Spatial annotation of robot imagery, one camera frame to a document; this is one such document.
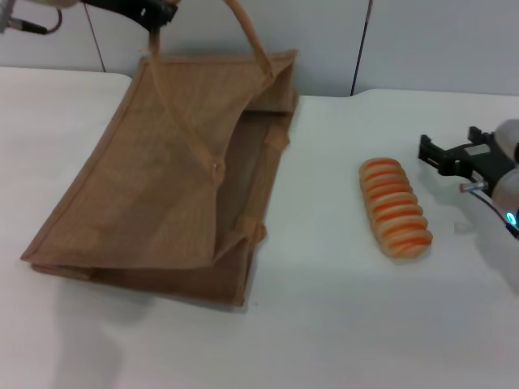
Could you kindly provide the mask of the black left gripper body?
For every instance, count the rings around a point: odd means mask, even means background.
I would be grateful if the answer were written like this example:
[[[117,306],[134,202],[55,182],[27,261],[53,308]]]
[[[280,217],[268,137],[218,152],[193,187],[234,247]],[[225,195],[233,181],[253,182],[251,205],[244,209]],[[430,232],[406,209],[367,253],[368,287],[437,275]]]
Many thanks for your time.
[[[84,0],[84,4],[110,11],[133,20],[139,25],[149,25],[147,2],[139,0]]]

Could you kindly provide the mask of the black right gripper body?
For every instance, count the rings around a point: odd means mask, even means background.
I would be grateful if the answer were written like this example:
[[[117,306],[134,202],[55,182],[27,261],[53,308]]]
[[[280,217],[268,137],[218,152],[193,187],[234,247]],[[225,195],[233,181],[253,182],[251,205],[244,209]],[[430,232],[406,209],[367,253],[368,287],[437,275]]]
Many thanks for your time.
[[[458,176],[472,182],[485,182],[494,189],[505,174],[516,164],[501,150],[495,141],[481,144],[464,144],[445,152],[442,176]]]

